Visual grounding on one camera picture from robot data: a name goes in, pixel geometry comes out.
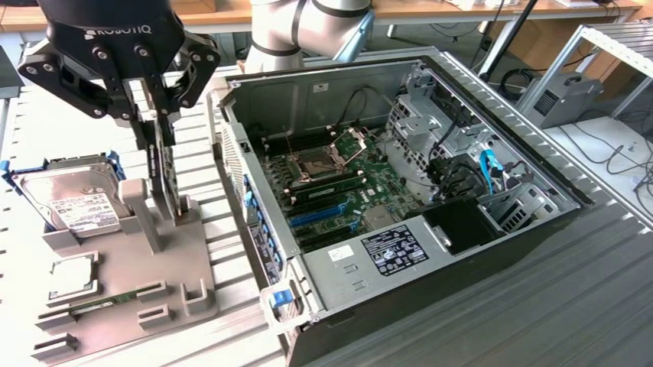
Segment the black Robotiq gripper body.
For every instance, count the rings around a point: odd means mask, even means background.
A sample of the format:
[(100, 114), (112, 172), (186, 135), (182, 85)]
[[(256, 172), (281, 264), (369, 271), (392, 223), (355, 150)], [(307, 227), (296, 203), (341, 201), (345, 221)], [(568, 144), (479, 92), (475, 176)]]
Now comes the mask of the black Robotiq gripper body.
[(101, 75), (98, 48), (118, 76), (137, 78), (136, 47), (148, 49), (157, 75), (166, 71), (184, 43), (184, 27), (168, 1), (38, 1), (53, 48), (78, 65)]

